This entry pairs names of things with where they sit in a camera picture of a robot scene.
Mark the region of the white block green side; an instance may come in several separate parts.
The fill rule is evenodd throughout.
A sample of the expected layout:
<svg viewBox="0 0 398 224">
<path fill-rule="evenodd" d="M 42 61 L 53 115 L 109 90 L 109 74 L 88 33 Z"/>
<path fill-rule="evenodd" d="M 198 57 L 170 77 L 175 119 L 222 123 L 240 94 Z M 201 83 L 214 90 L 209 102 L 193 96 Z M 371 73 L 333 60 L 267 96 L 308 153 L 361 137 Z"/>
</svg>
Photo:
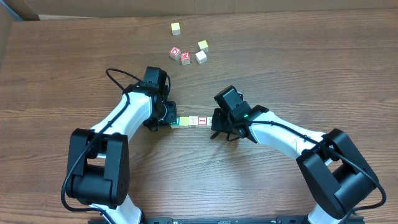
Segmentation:
<svg viewBox="0 0 398 224">
<path fill-rule="evenodd" d="M 198 127 L 198 117 L 197 116 L 189 116 L 188 117 L 188 125 L 190 128 Z"/>
</svg>

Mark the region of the white block with blue side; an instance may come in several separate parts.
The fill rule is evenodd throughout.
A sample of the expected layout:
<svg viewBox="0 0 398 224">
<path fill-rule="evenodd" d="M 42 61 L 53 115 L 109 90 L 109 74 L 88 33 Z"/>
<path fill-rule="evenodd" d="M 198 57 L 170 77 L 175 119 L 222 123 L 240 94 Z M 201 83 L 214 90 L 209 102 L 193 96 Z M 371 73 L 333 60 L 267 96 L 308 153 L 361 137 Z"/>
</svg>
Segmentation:
<svg viewBox="0 0 398 224">
<path fill-rule="evenodd" d="M 211 126 L 212 126 L 212 117 L 211 117 L 211 116 L 208 116 L 208 117 L 206 118 L 206 127 L 207 127 L 207 128 L 211 128 Z"/>
</svg>

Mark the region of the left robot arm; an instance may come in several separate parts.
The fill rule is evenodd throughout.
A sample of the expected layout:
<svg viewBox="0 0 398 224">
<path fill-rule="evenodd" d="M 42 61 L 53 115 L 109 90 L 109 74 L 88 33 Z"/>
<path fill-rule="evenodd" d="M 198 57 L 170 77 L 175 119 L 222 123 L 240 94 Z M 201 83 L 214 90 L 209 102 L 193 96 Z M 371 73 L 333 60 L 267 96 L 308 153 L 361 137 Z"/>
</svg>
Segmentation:
<svg viewBox="0 0 398 224">
<path fill-rule="evenodd" d="M 121 101 L 104 120 L 72 132 L 60 199 L 71 212 L 100 213 L 105 223 L 146 223 L 128 195 L 129 141 L 141 125 L 158 131 L 176 122 L 177 107 L 167 99 L 171 80 L 161 68 L 147 67 L 143 79 L 118 87 Z"/>
</svg>

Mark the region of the green letter block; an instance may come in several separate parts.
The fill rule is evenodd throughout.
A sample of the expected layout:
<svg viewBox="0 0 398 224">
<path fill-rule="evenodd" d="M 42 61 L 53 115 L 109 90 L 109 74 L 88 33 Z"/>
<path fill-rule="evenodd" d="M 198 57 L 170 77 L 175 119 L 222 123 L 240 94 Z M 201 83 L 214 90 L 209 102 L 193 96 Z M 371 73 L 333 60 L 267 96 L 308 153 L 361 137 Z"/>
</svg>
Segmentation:
<svg viewBox="0 0 398 224">
<path fill-rule="evenodd" d="M 174 122 L 171 122 L 171 123 L 170 123 L 170 127 L 171 127 L 171 128 L 179 128 L 179 127 L 180 127 L 179 121 L 180 121 L 180 118 L 179 118 L 179 117 L 176 117 L 176 120 L 175 120 Z"/>
</svg>

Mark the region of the red block letter I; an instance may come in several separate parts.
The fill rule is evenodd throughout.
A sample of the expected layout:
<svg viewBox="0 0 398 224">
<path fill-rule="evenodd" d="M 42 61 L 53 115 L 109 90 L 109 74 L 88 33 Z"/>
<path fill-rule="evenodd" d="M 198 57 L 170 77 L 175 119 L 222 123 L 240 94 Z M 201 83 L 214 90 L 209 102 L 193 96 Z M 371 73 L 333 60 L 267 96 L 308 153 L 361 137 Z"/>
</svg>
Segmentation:
<svg viewBox="0 0 398 224">
<path fill-rule="evenodd" d="M 207 117 L 206 116 L 199 116 L 198 117 L 198 127 L 199 128 L 207 128 Z"/>
</svg>

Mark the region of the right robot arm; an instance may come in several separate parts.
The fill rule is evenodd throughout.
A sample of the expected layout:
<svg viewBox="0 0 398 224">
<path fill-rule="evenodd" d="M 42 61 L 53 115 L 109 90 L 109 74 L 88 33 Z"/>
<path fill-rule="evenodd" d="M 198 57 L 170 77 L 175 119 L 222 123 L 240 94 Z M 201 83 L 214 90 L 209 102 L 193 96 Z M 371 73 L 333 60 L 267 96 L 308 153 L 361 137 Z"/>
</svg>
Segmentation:
<svg viewBox="0 0 398 224">
<path fill-rule="evenodd" d="M 386 193 L 377 175 L 351 138 L 340 129 L 310 131 L 284 121 L 267 108 L 253 108 L 235 87 L 215 97 L 211 128 L 236 139 L 274 147 L 296 161 L 312 197 L 314 209 L 304 217 L 284 217 L 279 222 L 362 223 L 353 217 L 360 210 L 377 208 Z"/>
</svg>

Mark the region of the yellow block letter B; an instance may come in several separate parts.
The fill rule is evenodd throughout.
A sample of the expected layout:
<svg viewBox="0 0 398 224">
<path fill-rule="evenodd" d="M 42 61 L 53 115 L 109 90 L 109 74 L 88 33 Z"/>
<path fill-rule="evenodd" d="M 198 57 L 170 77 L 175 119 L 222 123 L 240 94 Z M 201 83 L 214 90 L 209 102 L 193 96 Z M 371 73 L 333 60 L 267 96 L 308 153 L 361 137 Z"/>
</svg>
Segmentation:
<svg viewBox="0 0 398 224">
<path fill-rule="evenodd" d="M 189 117 L 188 116 L 179 117 L 179 126 L 180 128 L 189 128 Z"/>
</svg>

